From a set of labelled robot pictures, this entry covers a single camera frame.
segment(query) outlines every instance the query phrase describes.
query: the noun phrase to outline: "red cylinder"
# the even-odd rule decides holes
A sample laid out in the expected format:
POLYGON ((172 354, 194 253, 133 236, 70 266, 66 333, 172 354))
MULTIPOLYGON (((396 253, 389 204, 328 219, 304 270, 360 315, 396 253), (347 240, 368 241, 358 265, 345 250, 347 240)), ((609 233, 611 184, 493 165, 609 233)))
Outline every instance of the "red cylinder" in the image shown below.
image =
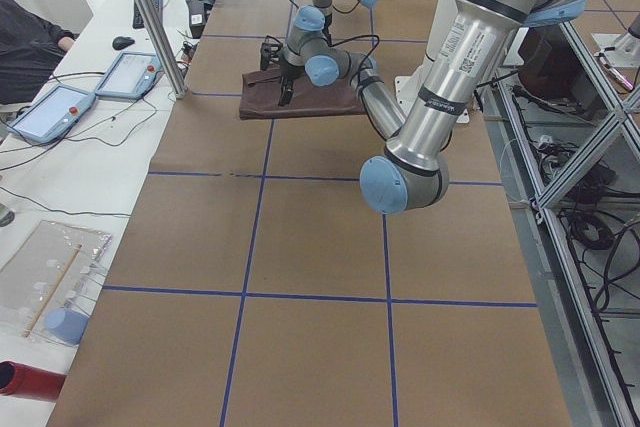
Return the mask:
POLYGON ((7 360, 0 362, 0 395, 55 402, 66 378, 64 374, 7 360))

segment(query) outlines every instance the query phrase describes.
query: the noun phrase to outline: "label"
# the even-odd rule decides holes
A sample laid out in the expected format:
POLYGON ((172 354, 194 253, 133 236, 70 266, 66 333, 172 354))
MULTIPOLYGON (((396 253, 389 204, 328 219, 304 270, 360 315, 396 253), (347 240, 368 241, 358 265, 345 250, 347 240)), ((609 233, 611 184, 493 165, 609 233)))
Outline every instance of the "label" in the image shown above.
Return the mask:
POLYGON ((465 48, 464 52, 458 52, 452 59, 451 68, 470 77, 476 77, 487 57, 491 55, 495 42, 496 36, 491 32, 476 32, 469 48, 465 48))
POLYGON ((496 42, 495 34, 474 30, 471 39, 465 38, 470 26, 454 22, 445 40, 440 56, 449 61, 451 69, 476 77, 496 42))
POLYGON ((447 36, 447 40, 444 41, 444 45, 442 46, 442 49, 440 49, 440 55, 442 57, 449 59, 453 54, 455 54, 458 44, 460 43, 460 39, 464 36, 465 30, 464 24, 460 22, 453 23, 451 31, 447 36))

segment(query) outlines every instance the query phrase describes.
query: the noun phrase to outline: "metal pole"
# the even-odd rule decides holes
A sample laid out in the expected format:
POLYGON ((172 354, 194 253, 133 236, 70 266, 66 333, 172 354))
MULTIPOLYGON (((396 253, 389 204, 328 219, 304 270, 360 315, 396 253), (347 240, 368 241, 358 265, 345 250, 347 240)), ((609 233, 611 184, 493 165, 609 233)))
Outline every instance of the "metal pole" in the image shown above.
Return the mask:
POLYGON ((167 74, 167 77, 169 77, 169 81, 171 82, 173 91, 176 94, 176 98, 180 99, 184 97, 187 88, 184 84, 182 73, 178 69, 176 59, 173 56, 173 51, 171 50, 167 34, 162 27, 162 22, 160 22, 160 17, 153 7, 151 0, 134 1, 140 9, 140 13, 144 19, 144 25, 149 32, 149 37, 151 38, 151 43, 156 49, 156 54, 162 62, 162 67, 167 74))

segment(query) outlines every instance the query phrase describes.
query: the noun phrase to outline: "dark jacket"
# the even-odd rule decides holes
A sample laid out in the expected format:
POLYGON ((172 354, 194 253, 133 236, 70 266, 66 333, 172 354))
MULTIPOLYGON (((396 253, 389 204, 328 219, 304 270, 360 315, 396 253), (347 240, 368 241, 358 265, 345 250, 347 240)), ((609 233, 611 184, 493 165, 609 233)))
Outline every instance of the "dark jacket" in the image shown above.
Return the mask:
POLYGON ((0 104, 33 100, 65 54, 63 37, 73 34, 0 0, 0 104))

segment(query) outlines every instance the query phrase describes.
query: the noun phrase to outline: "silver robot arm segment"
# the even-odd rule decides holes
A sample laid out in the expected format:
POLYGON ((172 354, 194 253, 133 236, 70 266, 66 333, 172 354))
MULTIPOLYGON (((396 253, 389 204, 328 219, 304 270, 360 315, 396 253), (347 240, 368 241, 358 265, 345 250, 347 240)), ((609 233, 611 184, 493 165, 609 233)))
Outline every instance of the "silver robot arm segment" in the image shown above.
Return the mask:
POLYGON ((361 189, 371 207, 399 213, 439 200, 448 183, 442 145, 486 71, 503 60, 499 50, 510 33, 522 25, 575 18, 585 2, 456 0, 458 15, 406 122, 387 140, 385 156, 369 160, 361 171, 361 189), (421 182, 407 181, 410 175, 421 182), (424 198, 426 187, 433 197, 424 198))

